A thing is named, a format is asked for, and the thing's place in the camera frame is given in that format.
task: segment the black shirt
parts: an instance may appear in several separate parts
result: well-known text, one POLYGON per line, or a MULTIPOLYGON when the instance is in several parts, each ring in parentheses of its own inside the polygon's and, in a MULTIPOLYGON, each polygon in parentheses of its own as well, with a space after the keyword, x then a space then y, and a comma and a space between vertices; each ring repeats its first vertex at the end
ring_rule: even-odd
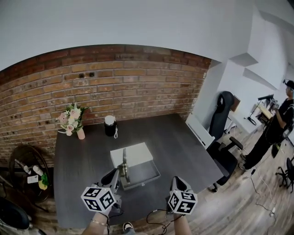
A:
POLYGON ((275 115, 273 117, 272 122, 269 125, 269 134, 272 135, 280 135, 283 133, 283 131, 289 127, 291 124, 291 121, 293 120, 294 116, 294 108, 289 108, 290 105, 294 104, 294 100, 285 100, 283 104, 279 108, 279 113, 281 115, 282 120, 286 123, 286 126, 284 128, 281 128, 279 121, 277 120, 277 116, 275 115))

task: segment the person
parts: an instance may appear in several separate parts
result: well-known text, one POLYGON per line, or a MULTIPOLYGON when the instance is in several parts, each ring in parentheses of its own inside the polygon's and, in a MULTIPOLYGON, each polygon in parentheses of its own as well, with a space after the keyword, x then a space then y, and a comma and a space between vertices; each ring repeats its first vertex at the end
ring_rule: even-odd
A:
MULTIPOLYGON (((106 214, 96 213, 82 235, 103 235, 107 226, 109 212, 106 214)), ((192 235, 186 216, 180 216, 180 214, 174 214, 175 235, 192 235)), ((124 223, 123 232, 126 235, 146 235, 144 233, 136 233, 130 222, 124 223)))
POLYGON ((286 95, 288 98, 279 109, 274 108, 276 115, 264 130, 252 151, 246 156, 241 154, 241 157, 245 161, 245 163, 239 163, 239 167, 242 170, 249 170, 254 167, 262 159, 270 146, 280 141, 281 134, 291 125, 294 116, 294 82, 290 80, 286 83, 286 86, 286 95))

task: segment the forearm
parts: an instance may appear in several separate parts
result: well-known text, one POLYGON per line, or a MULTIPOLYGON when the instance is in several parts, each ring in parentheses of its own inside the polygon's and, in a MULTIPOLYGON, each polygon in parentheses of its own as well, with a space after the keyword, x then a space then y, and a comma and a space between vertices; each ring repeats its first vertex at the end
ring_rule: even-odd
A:
MULTIPOLYGON (((93 220, 103 224, 107 224, 106 216, 100 213, 96 213, 95 216, 93 217, 93 220)), ((105 225, 98 224, 91 221, 88 227, 82 233, 82 235, 103 235, 105 229, 106 229, 105 225)))
POLYGON ((181 215, 174 214, 175 235, 192 235, 187 218, 185 216, 178 218, 179 216, 181 215))
POLYGON ((276 112, 277 121, 279 122, 279 125, 281 128, 284 128, 286 126, 286 123, 283 121, 279 111, 276 112))

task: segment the shoe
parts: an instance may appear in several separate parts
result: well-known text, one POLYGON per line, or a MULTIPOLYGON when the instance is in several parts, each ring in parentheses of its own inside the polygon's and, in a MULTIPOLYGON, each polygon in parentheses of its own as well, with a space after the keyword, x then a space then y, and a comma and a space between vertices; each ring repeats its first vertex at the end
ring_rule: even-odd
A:
POLYGON ((127 222, 123 225, 123 231, 125 231, 126 229, 134 229, 134 227, 130 222, 127 222))
POLYGON ((241 156, 241 158, 242 158, 244 161, 246 161, 246 155, 244 155, 244 154, 241 153, 240 156, 241 156))
POLYGON ((239 163, 238 166, 239 166, 239 168, 240 168, 241 170, 243 170, 243 171, 248 171, 248 169, 246 169, 246 168, 244 167, 244 164, 243 164, 243 163, 239 163))

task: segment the gray table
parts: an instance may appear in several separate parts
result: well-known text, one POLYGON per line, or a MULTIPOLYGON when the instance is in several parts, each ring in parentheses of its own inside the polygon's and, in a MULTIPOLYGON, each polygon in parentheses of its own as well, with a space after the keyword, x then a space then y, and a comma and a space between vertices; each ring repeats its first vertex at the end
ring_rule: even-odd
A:
POLYGON ((58 133, 54 164, 54 194, 59 225, 85 228, 94 215, 80 196, 85 187, 97 182, 113 168, 110 151, 145 142, 161 176, 127 191, 122 196, 122 216, 110 224, 144 218, 166 208, 173 176, 182 177, 195 193, 206 189, 223 174, 178 114, 118 122, 117 139, 104 134, 104 124, 84 127, 86 138, 58 133))

